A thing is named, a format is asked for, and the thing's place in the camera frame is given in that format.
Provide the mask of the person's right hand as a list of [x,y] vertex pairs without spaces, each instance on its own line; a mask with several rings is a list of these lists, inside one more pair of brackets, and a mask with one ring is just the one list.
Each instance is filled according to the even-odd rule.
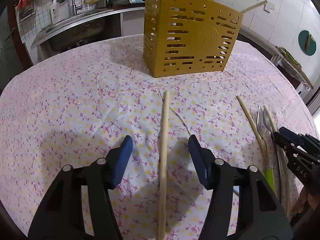
[[311,195],[307,189],[303,187],[295,205],[292,208],[291,214],[295,215],[297,213],[301,213],[306,204],[309,204],[313,210],[316,210],[317,206],[319,206],[319,202],[319,194]]

